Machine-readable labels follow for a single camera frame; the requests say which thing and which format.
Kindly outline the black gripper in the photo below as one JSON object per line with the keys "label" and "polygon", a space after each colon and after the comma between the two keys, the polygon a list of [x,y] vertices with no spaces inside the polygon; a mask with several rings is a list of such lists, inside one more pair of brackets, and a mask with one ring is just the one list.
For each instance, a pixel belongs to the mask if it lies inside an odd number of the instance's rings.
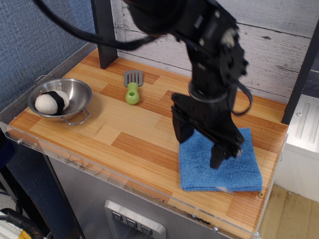
{"label": "black gripper", "polygon": [[231,108],[237,87],[232,86],[219,98],[201,102],[192,96],[174,93],[171,99],[172,122],[179,143],[188,140],[197,130],[214,143],[210,167],[218,169],[223,160],[237,157],[242,152],[244,137],[234,124]]}

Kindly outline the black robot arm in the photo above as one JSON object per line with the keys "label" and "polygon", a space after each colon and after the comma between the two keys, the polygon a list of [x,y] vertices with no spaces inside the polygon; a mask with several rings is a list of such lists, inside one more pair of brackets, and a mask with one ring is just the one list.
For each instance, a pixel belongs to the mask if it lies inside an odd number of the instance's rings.
{"label": "black robot arm", "polygon": [[210,167],[241,153],[243,135],[232,116],[236,93],[249,100],[239,82],[248,62],[239,44],[236,19],[215,0],[130,0],[129,11],[139,30],[152,37],[173,35],[186,44],[192,65],[188,95],[172,95],[173,126],[180,143],[195,131],[213,142]]}

